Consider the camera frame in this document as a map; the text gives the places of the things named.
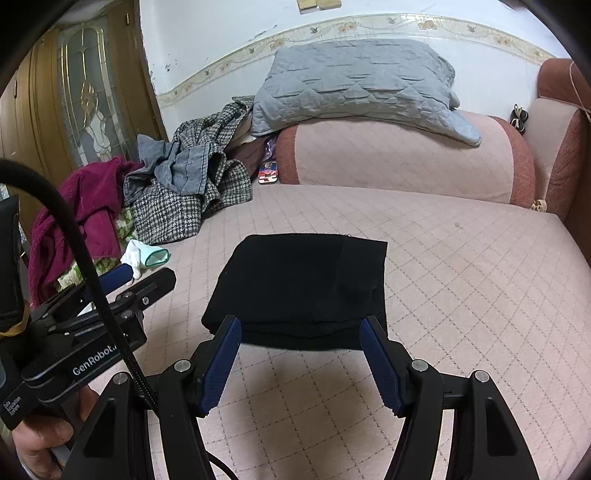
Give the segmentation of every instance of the floral wallpaper border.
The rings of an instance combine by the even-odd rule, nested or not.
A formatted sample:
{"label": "floral wallpaper border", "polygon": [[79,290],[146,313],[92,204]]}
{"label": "floral wallpaper border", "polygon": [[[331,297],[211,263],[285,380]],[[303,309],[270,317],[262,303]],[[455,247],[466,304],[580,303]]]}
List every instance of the floral wallpaper border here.
{"label": "floral wallpaper border", "polygon": [[457,18],[420,14],[355,15],[293,28],[235,50],[199,70],[171,91],[157,95],[158,103],[161,107],[171,106],[212,80],[274,55],[275,51],[284,45],[400,36],[473,41],[512,53],[539,65],[552,58],[547,51],[514,35]]}

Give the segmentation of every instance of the gray quilted pillow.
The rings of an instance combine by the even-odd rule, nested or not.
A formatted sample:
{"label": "gray quilted pillow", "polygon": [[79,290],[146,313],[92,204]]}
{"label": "gray quilted pillow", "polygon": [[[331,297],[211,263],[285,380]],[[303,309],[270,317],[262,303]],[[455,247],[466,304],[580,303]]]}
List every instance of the gray quilted pillow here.
{"label": "gray quilted pillow", "polygon": [[350,40],[282,47],[255,97],[251,134],[311,118],[364,116],[422,128],[477,146],[459,112],[449,62],[415,40]]}

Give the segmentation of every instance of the white wall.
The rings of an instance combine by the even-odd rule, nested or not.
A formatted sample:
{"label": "white wall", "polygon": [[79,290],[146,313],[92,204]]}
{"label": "white wall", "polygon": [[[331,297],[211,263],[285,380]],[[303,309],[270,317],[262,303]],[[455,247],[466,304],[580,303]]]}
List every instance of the white wall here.
{"label": "white wall", "polygon": [[342,0],[341,8],[300,14],[296,0],[140,0],[144,45],[157,94],[166,93],[208,64],[254,40],[348,15],[425,13],[498,28],[568,56],[552,33],[525,8],[499,0]]}

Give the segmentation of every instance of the green patterned fabric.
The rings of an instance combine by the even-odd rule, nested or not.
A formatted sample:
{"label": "green patterned fabric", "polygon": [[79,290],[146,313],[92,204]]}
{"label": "green patterned fabric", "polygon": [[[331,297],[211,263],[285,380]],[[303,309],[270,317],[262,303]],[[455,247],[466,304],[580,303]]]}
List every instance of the green patterned fabric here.
{"label": "green patterned fabric", "polygon": [[[131,216],[131,208],[124,208],[115,220],[115,231],[121,246],[121,253],[125,252],[127,244],[131,239],[137,239],[134,228],[134,220]],[[119,264],[119,258],[97,258],[94,260],[96,272],[99,275],[107,273],[113,267]],[[78,268],[78,264],[74,262],[70,269],[64,273],[56,284],[56,290],[62,291],[70,285],[78,285],[82,282],[82,274]]]}

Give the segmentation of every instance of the metal screw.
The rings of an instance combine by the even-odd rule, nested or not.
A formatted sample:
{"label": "metal screw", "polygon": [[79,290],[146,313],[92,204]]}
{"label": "metal screw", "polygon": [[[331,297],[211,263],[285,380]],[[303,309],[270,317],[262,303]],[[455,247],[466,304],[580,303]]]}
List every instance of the metal screw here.
{"label": "metal screw", "polygon": [[191,368],[191,362],[189,360],[179,360],[174,364],[174,369],[177,372],[186,372],[189,368]]}
{"label": "metal screw", "polygon": [[125,382],[127,382],[127,374],[125,372],[119,372],[118,374],[115,374],[115,376],[113,377],[113,383],[115,385],[121,385]]}
{"label": "metal screw", "polygon": [[425,360],[413,360],[411,365],[417,372],[424,372],[429,368],[429,364]]}
{"label": "metal screw", "polygon": [[484,370],[477,370],[474,374],[474,377],[482,383],[486,383],[491,379],[490,375],[486,373]]}

